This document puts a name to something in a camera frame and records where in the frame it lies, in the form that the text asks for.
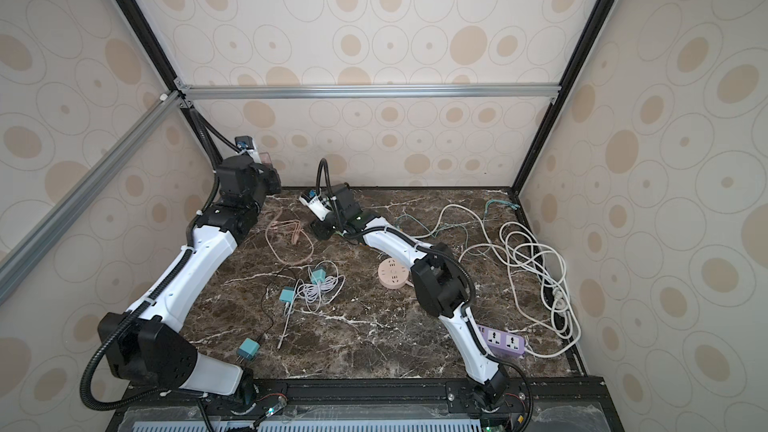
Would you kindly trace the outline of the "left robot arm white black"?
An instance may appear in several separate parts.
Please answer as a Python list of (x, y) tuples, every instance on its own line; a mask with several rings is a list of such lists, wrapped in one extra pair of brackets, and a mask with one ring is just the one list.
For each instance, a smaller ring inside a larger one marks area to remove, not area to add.
[[(190, 220), (186, 243), (172, 264), (125, 312), (108, 313), (100, 321), (101, 344), (79, 384), (80, 400), (90, 410), (117, 410), (166, 390), (220, 396), (239, 410), (256, 400), (252, 373), (202, 354), (181, 330), (219, 266), (257, 224), (267, 197), (280, 193), (281, 180), (251, 137), (229, 141), (195, 108), (188, 115), (213, 165), (213, 186)], [(107, 361), (114, 377), (141, 385), (143, 391), (119, 401), (98, 399), (92, 382), (101, 361)]]

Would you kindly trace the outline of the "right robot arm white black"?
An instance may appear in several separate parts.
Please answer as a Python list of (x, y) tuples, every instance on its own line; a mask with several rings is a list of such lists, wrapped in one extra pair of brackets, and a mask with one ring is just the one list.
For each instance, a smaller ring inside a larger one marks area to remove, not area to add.
[(419, 305), (447, 329), (463, 359), (473, 384), (475, 404), (483, 411), (500, 407), (511, 394), (508, 371), (522, 381), (518, 395), (522, 421), (514, 431), (524, 431), (532, 419), (534, 397), (522, 369), (495, 356), (485, 344), (474, 319), (471, 305), (476, 287), (471, 277), (444, 243), (429, 244), (401, 231), (384, 217), (364, 210), (347, 183), (331, 183), (330, 166), (319, 161), (315, 186), (302, 193), (301, 202), (315, 219), (310, 224), (316, 238), (328, 240), (338, 235), (382, 252), (408, 268)]

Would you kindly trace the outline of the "round beige power socket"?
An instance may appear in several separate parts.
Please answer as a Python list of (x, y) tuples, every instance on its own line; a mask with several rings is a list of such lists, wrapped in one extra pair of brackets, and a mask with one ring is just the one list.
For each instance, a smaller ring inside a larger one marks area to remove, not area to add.
[(379, 264), (377, 276), (380, 284), (390, 290), (411, 286), (410, 270), (394, 258), (388, 258)]

